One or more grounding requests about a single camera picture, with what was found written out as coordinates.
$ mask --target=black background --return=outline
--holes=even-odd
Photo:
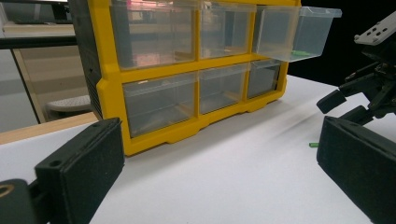
[[[374,61],[361,54],[364,45],[354,42],[378,21],[396,10],[394,0],[302,0],[304,7],[340,8],[334,18],[323,54],[320,57],[290,63],[289,74],[339,86],[344,78]]]

